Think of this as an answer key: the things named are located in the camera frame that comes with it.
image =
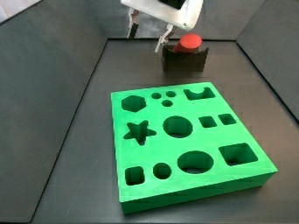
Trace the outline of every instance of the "green foam shape sorter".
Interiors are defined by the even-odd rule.
[[[261,186],[276,173],[209,82],[111,97],[125,214]]]

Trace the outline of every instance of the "circular hole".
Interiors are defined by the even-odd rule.
[[[165,93],[165,95],[167,95],[168,97],[175,97],[175,96],[176,96],[176,93],[175,93],[173,91],[168,91],[168,92]]]
[[[160,164],[155,165],[153,175],[159,179],[168,179],[171,177],[171,174],[172,174],[172,169],[171,169],[171,166],[168,164],[160,163]]]
[[[152,98],[157,100],[157,99],[160,99],[160,98],[161,98],[161,95],[160,95],[160,94],[157,94],[157,93],[153,93],[153,94],[152,94]]]
[[[180,155],[177,165],[184,172],[199,174],[211,169],[213,160],[209,154],[203,151],[193,150]]]
[[[181,116],[171,116],[163,122],[163,130],[171,137],[183,138],[192,133],[192,123]]]
[[[173,103],[172,103],[171,101],[163,101],[163,105],[164,105],[167,108],[169,108],[169,107],[173,105]]]

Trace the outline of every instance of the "dark gray tabletop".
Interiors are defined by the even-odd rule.
[[[299,222],[299,129],[235,42],[205,42],[203,73],[163,73],[155,41],[109,41],[72,123],[33,223]],[[123,215],[111,92],[211,81],[272,159],[263,187]]]

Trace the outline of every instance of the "rectangular hole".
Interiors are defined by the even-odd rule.
[[[219,147],[219,152],[229,166],[243,165],[257,161],[257,156],[247,143]]]
[[[140,185],[145,182],[145,174],[141,166],[125,169],[125,183],[128,186]]]
[[[212,119],[211,116],[203,116],[203,117],[200,117],[200,125],[205,129],[217,126],[217,124],[215,123],[215,121],[213,121],[213,119]]]
[[[231,125],[231,124],[236,123],[236,120],[231,114],[219,115],[219,119],[224,125]]]

